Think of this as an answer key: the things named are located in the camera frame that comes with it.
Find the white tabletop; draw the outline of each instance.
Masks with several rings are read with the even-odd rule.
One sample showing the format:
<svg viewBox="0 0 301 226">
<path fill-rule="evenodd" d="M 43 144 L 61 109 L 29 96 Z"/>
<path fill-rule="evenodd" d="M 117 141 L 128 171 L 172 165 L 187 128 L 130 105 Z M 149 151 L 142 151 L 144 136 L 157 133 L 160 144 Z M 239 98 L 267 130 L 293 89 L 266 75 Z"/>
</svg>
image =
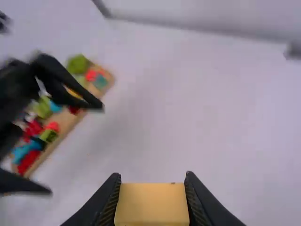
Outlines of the white tabletop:
<svg viewBox="0 0 301 226">
<path fill-rule="evenodd" d="M 2 198 L 4 225 L 59 225 L 113 172 L 183 182 L 187 170 L 248 226 L 298 224 L 301 64 L 285 44 L 108 27 L 84 51 L 117 78 L 106 114 L 90 113 L 34 173 L 51 199 Z"/>
</svg>

